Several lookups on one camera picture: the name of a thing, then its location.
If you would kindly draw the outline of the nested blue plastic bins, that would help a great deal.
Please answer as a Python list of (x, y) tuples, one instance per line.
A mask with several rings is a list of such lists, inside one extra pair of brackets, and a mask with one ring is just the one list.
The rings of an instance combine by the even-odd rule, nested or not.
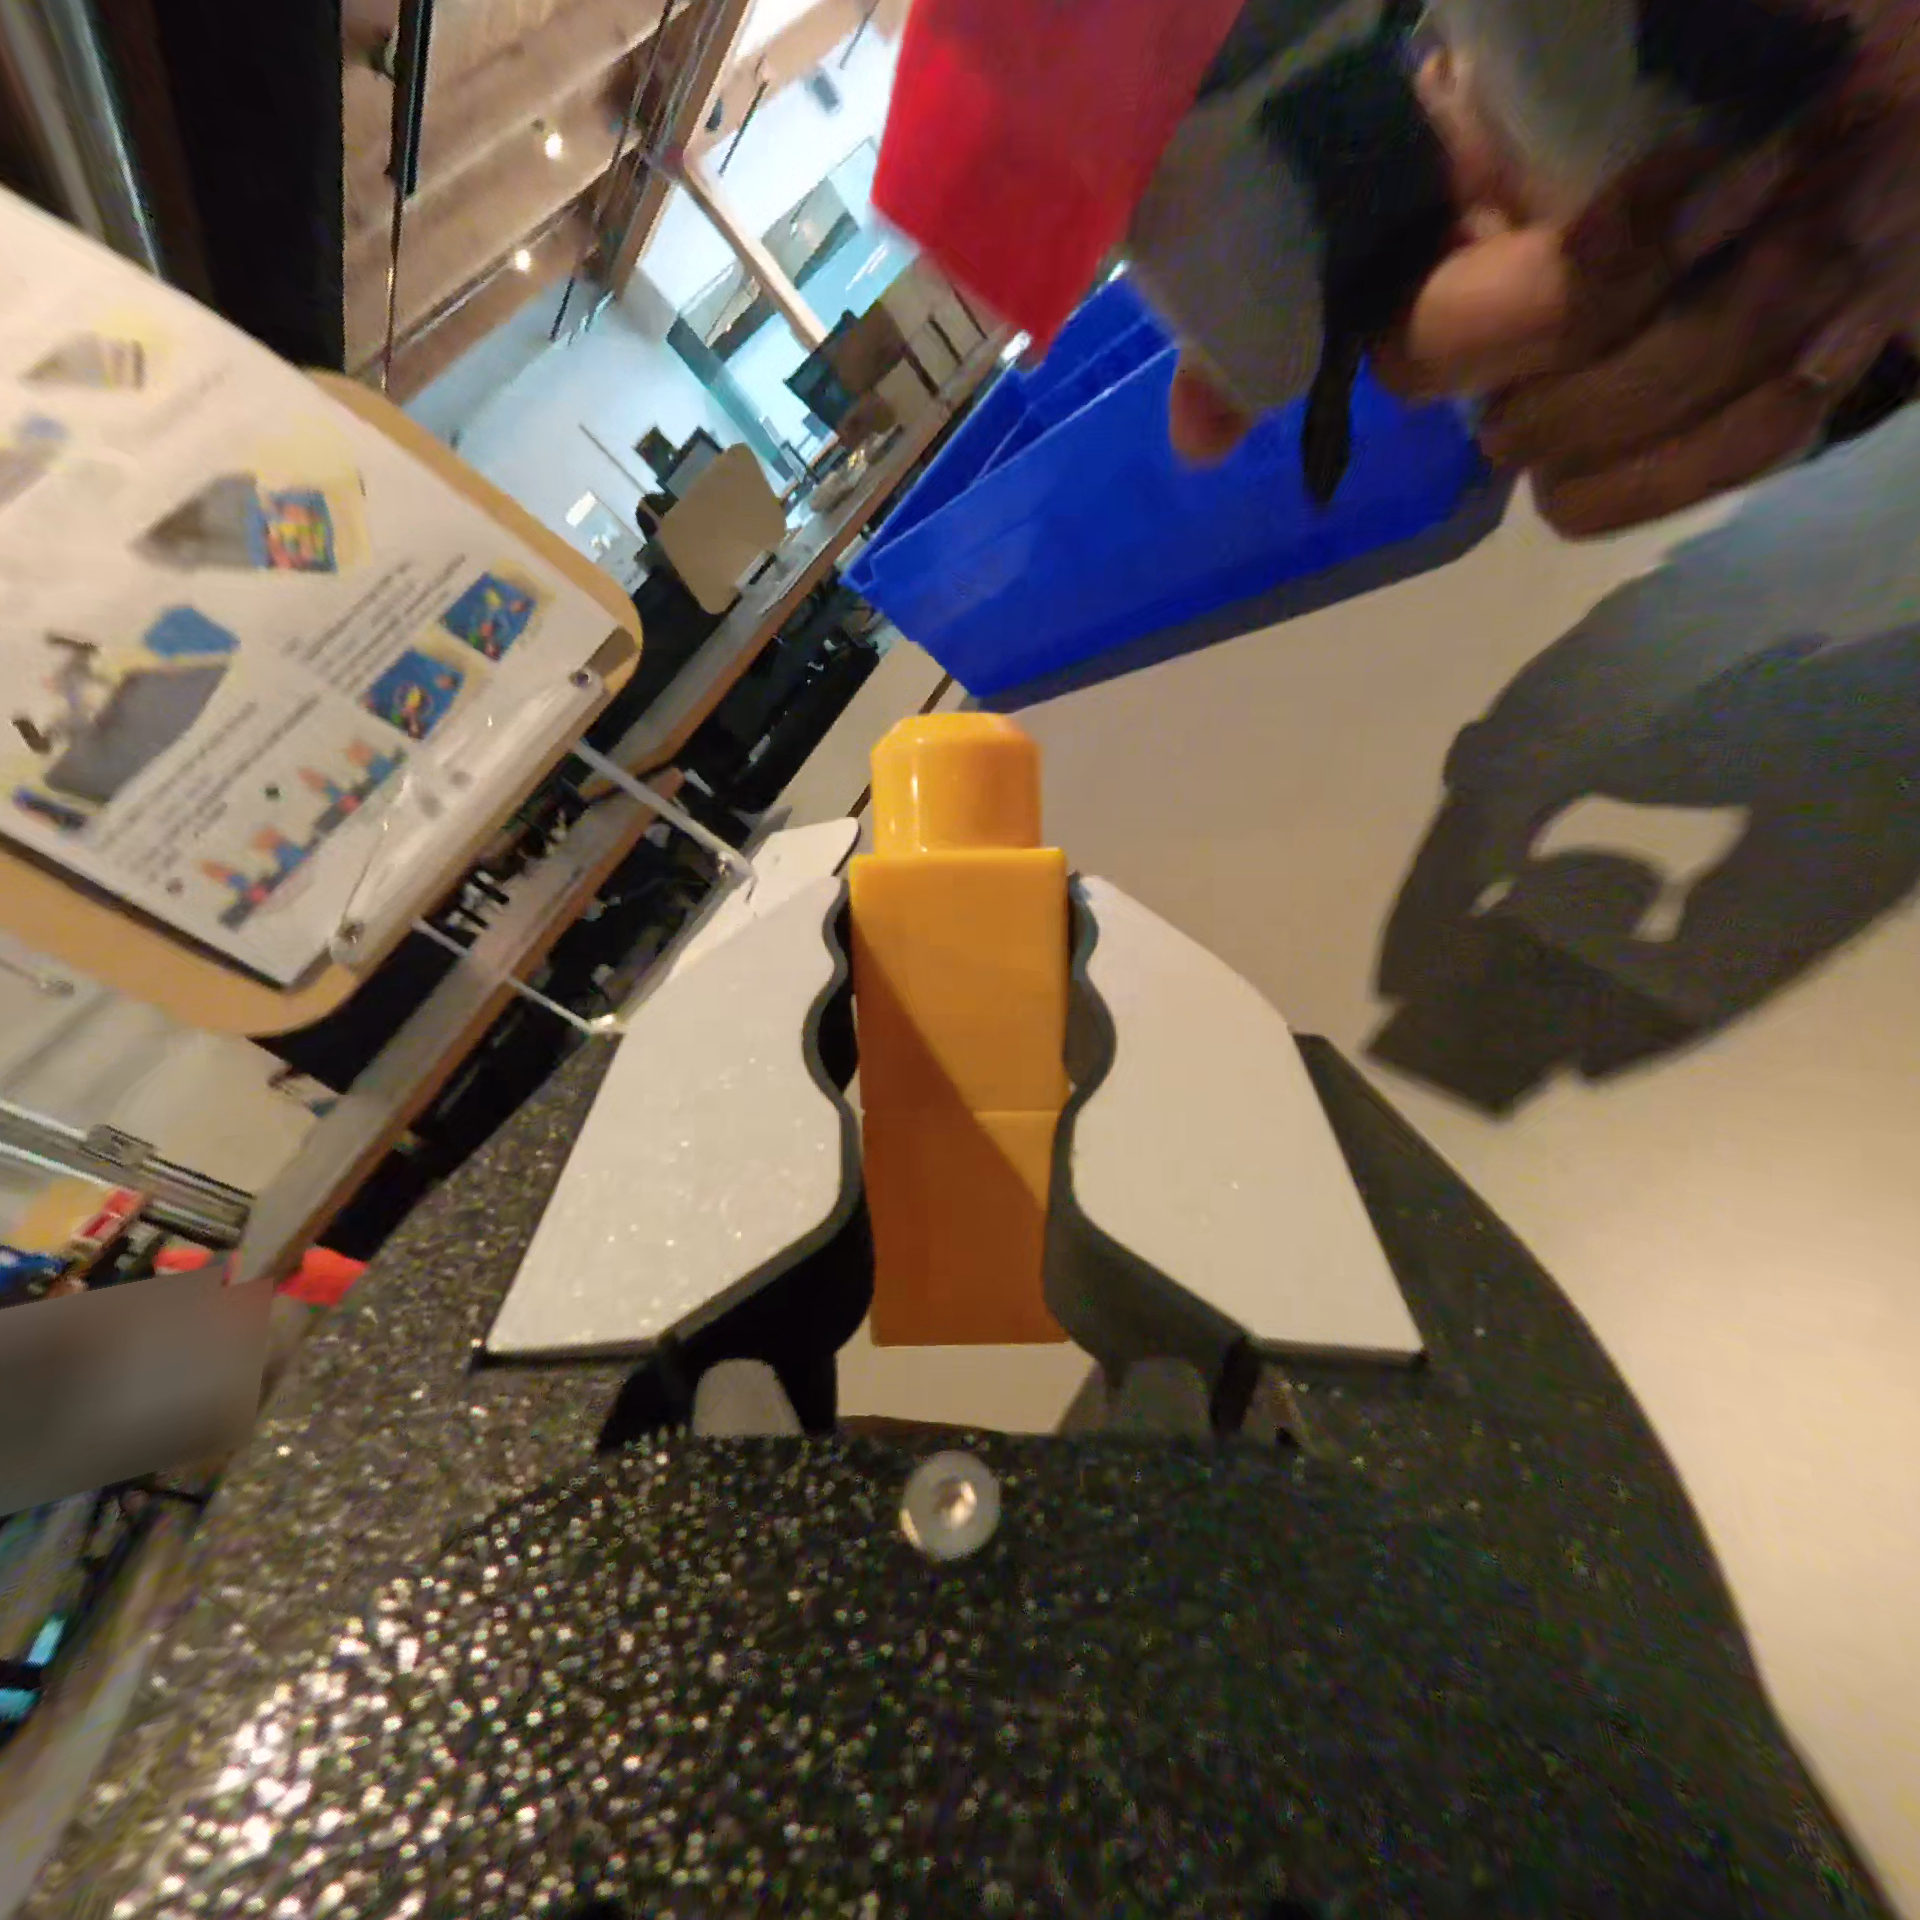
[(1167, 440), (1174, 355), (1110, 279), (1031, 369), (1000, 371), (847, 585), (964, 691), (1013, 707), (1418, 577), (1500, 525), (1508, 482), (1459, 411), (1368, 375), (1328, 505), (1306, 489), (1302, 403), (1188, 464)]

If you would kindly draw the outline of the clear acrylic stand leg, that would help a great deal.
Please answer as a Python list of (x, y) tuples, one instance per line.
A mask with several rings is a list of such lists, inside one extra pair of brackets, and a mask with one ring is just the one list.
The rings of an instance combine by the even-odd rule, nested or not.
[(734, 848), (723, 833), (706, 826), (696, 821), (691, 811), (684, 809), (676, 799), (669, 799), (656, 785), (638, 778), (629, 768), (620, 765), (610, 757), (594, 750), (588, 739), (578, 739), (572, 746), (572, 757), (578, 759), (592, 775), (603, 776), (610, 781), (620, 792), (629, 799), (636, 799), (639, 807), (648, 809), (659, 821), (672, 825), (675, 829), (684, 832), (696, 848), (701, 848), (720, 869), (723, 872), (732, 874), (743, 883), (754, 882), (754, 864)]
[(615, 1011), (582, 1016), (582, 1014), (573, 1011), (572, 1008), (566, 1008), (565, 1002), (543, 995), (538, 986), (528, 984), (516, 973), (499, 971), (496, 966), (485, 965), (476, 954), (476, 947), (471, 943), (462, 943), (459, 938), (450, 936), (444, 928), (435, 925), (427, 919), (415, 919), (410, 925), (410, 933), (414, 933), (420, 938), (432, 941), (432, 946), (448, 953), (459, 966), (463, 966), (468, 973), (482, 978), (488, 986), (499, 986), (499, 990), (509, 991), (512, 995), (516, 995), (519, 1000), (525, 1000), (528, 1006), (538, 1008), (539, 1011), (546, 1011), (546, 1014), (560, 1018), (566, 1027), (572, 1027), (573, 1032), (578, 1032), (582, 1038), (590, 1038), (590, 1039), (621, 1039), (629, 1031), (629, 1024)]

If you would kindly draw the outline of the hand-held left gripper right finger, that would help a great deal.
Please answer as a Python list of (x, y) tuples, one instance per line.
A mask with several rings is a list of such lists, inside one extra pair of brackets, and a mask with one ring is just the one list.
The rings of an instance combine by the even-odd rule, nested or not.
[(1110, 880), (1069, 880), (1069, 934), (1043, 1291), (1106, 1416), (1159, 1401), (1232, 1431), (1270, 1366), (1420, 1366), (1285, 1014)]

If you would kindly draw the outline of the tan rounded board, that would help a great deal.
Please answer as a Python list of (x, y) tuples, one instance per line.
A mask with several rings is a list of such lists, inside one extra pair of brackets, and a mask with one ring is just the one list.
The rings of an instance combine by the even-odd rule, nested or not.
[(784, 497), (746, 445), (718, 449), (662, 517), (661, 565), (709, 614), (724, 614), (740, 585), (786, 536)]

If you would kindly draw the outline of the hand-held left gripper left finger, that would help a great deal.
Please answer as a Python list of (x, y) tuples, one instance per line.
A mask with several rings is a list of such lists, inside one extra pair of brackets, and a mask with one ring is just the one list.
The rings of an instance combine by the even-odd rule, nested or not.
[(631, 1426), (832, 1433), (872, 1304), (847, 878), (754, 883), (638, 1008), (485, 1334)]

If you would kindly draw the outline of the yellow mega block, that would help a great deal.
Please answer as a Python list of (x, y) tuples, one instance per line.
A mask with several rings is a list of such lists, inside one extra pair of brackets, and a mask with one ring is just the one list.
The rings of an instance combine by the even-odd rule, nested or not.
[(1013, 720), (938, 710), (882, 736), (847, 905), (869, 1112), (1063, 1107), (1068, 861)]
[(1056, 1110), (866, 1110), (879, 1349), (1059, 1346), (1044, 1245)]

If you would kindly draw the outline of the person's right hand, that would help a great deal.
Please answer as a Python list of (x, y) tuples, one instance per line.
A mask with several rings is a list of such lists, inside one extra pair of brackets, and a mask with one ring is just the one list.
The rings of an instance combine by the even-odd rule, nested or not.
[[(1916, 5), (1242, 5), (1232, 29), (1420, 32), (1456, 238), (1359, 371), (1468, 401), (1560, 534), (1916, 394)], [(1213, 461), (1258, 415), (1179, 347), (1173, 443)]]

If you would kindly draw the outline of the red mega block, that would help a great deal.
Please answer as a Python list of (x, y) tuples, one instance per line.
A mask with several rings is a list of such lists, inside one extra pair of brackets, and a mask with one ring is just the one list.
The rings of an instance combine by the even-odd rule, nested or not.
[(1050, 347), (1127, 224), (1242, 2), (917, 2), (870, 203)]

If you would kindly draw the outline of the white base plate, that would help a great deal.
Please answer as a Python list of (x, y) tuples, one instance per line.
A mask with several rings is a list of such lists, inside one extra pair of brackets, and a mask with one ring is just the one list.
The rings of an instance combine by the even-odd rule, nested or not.
[(862, 821), (854, 816), (772, 832), (752, 853), (752, 874), (740, 882), (738, 899), (752, 919), (762, 919), (816, 882), (842, 880), (859, 839)]

